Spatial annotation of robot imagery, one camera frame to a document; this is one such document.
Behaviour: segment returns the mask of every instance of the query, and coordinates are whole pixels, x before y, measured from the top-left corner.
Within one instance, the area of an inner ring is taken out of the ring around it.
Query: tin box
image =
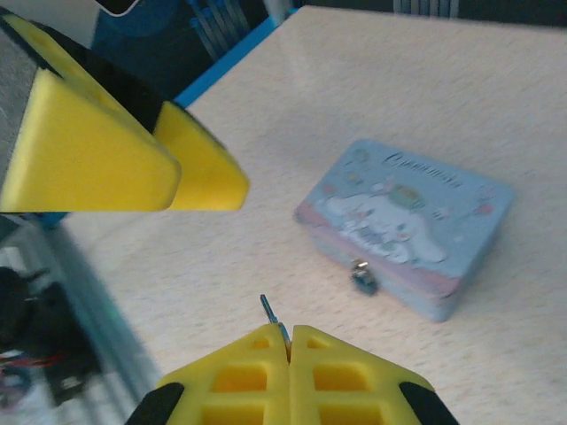
[[[445,321],[489,251],[510,187],[407,151],[353,143],[295,212],[315,247]]]

